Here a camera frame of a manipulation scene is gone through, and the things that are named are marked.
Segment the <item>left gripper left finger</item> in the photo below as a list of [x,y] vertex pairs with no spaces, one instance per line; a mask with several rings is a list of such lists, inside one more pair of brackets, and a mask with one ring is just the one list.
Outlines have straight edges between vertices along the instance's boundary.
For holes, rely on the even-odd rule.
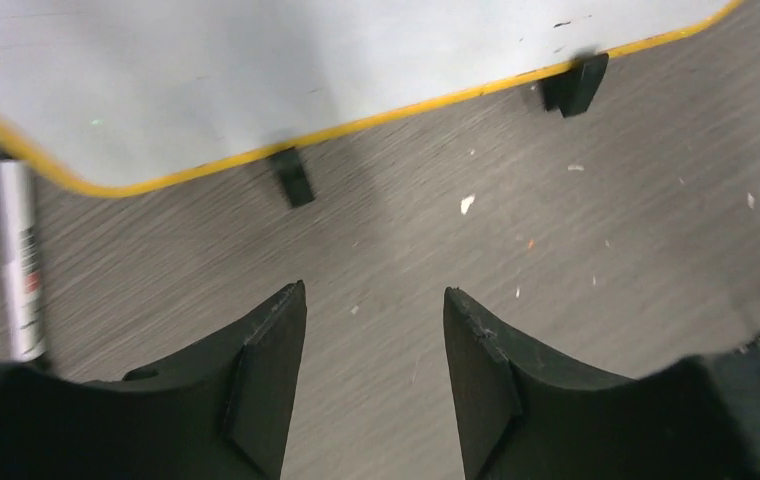
[[0,363],[0,479],[277,479],[306,331],[285,285],[121,380]]

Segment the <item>yellow framed whiteboard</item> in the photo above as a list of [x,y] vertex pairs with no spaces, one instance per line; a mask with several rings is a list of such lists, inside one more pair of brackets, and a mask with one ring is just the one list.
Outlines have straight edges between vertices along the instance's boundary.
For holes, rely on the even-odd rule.
[[691,36],[732,1],[0,1],[0,145],[128,197]]

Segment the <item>white whiteboard marker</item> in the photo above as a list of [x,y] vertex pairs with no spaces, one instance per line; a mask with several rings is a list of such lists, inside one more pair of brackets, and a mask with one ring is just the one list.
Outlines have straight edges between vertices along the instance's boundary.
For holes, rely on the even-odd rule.
[[0,150],[2,275],[10,353],[16,361],[48,371],[35,200],[29,168]]

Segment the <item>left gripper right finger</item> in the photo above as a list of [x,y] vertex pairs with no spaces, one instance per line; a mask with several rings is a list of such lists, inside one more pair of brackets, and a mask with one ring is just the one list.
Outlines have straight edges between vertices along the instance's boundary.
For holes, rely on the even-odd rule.
[[630,379],[458,288],[445,291],[443,329],[468,479],[760,479],[760,455],[707,359]]

